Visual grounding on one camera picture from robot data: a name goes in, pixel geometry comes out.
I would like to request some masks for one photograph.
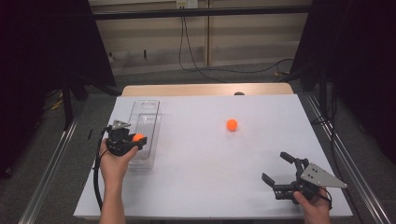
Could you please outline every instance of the orange ball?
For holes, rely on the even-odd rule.
[[[236,127],[238,127],[238,122],[236,122],[236,119],[229,119],[227,121],[227,129],[230,130],[231,132],[234,132],[236,130]]]
[[[142,133],[137,133],[137,134],[135,134],[134,137],[132,138],[132,141],[137,142],[137,141],[139,141],[140,139],[142,139],[142,138],[144,138],[144,137],[145,137],[145,135],[143,135]]]

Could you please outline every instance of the wall socket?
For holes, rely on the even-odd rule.
[[[176,0],[176,8],[198,8],[198,0]]]

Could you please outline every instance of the silver metal part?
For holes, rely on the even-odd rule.
[[[347,184],[327,173],[314,163],[310,163],[301,174],[301,179],[321,187],[345,189]]]
[[[130,123],[124,122],[124,121],[120,121],[117,119],[114,119],[113,121],[113,127],[111,128],[112,130],[117,130],[117,129],[121,129],[121,128],[126,128],[131,126]]]

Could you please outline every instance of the transparent plastic container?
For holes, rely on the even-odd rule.
[[[129,122],[131,123],[131,133],[142,133],[148,138],[147,144],[129,161],[129,168],[152,169],[160,133],[160,101],[135,101]]]

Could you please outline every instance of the ping pong ball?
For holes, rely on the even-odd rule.
[[[236,122],[235,119],[229,119],[227,121],[227,129],[230,130],[231,132],[234,132],[236,130],[236,127],[238,127],[238,122]]]
[[[145,137],[145,135],[143,135],[142,133],[137,133],[137,134],[135,134],[134,137],[132,138],[132,141],[137,142],[137,141],[139,141],[140,139],[142,139],[142,138],[144,138],[144,137]]]

